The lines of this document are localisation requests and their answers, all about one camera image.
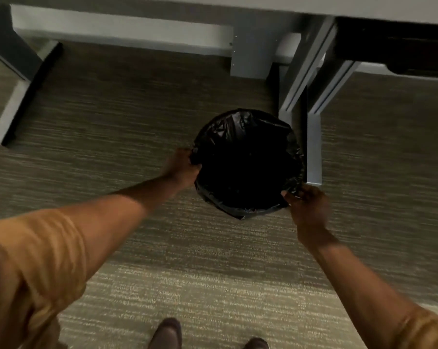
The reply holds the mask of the person's left hand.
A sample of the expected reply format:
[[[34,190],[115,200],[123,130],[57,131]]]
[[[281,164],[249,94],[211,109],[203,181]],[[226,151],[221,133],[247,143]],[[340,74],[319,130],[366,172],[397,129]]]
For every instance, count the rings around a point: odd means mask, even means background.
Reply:
[[[172,183],[177,192],[192,186],[202,168],[201,164],[191,163],[191,155],[191,149],[177,148],[161,171],[160,176]]]

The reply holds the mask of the person's right hand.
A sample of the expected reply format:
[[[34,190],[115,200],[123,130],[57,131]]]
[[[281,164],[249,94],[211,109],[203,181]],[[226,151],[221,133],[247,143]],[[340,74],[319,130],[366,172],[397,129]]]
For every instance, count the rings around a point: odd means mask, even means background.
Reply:
[[[313,198],[301,205],[289,206],[293,222],[297,227],[298,240],[305,246],[328,234],[327,223],[330,204],[326,194],[314,187]]]

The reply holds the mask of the black trash bag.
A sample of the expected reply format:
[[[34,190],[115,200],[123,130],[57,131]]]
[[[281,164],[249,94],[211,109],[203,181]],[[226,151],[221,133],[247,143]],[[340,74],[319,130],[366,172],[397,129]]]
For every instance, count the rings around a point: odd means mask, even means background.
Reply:
[[[194,182],[205,202],[238,220],[288,206],[306,166],[292,127],[270,113],[235,109],[208,122],[193,142],[202,168]]]

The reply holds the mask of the person's left forearm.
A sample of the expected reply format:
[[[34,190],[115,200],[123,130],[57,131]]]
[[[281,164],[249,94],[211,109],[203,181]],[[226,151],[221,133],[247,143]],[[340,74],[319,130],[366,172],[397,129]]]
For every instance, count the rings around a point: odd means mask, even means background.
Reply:
[[[181,189],[183,185],[178,178],[164,175],[59,208],[82,235],[86,280],[94,276],[151,212]]]

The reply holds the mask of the person's right forearm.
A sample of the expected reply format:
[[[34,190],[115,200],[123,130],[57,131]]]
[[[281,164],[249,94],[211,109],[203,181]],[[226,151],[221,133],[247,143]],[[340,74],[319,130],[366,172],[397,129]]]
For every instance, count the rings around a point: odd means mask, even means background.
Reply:
[[[300,225],[297,235],[327,276],[367,348],[391,349],[401,324],[419,306],[362,263],[326,228]]]

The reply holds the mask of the grey desk crossbar panel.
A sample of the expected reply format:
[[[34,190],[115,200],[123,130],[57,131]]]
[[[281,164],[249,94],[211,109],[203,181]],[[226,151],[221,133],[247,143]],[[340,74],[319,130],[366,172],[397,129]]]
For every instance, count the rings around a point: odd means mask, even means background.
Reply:
[[[14,30],[61,41],[231,57],[231,26],[12,5]]]

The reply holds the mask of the person's brown right shoe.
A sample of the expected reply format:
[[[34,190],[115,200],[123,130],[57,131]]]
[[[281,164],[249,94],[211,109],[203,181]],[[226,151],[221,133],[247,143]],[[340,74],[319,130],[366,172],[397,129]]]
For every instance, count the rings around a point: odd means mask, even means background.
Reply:
[[[268,343],[259,337],[251,338],[242,349],[270,349]]]

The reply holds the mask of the person's brown shoe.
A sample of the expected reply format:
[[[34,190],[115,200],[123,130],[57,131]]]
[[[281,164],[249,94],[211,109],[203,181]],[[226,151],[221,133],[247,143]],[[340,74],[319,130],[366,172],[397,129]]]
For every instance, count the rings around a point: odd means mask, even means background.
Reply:
[[[165,318],[158,325],[147,349],[182,349],[181,323],[173,317]]]
[[[259,337],[251,338],[242,349],[270,349],[268,343]]]

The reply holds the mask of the person's brown left shoe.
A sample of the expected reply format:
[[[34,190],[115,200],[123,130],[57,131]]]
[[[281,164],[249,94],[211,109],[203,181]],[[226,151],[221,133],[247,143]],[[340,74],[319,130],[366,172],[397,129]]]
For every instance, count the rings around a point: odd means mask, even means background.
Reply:
[[[147,349],[182,349],[181,323],[173,317],[165,318],[158,325]]]

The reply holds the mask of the black under-desk drawer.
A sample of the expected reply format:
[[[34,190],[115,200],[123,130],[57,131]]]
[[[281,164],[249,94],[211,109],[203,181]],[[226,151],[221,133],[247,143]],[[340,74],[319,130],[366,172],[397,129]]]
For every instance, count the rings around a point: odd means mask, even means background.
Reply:
[[[438,24],[336,18],[337,58],[384,64],[394,74],[438,78]]]

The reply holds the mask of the mustard yellow shirt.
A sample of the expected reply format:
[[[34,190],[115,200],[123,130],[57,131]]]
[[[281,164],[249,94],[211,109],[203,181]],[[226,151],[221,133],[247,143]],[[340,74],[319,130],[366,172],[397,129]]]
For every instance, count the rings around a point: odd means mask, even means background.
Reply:
[[[59,208],[0,219],[0,349],[53,349],[58,314],[86,288],[82,235]],[[421,306],[391,349],[438,349],[438,314]]]

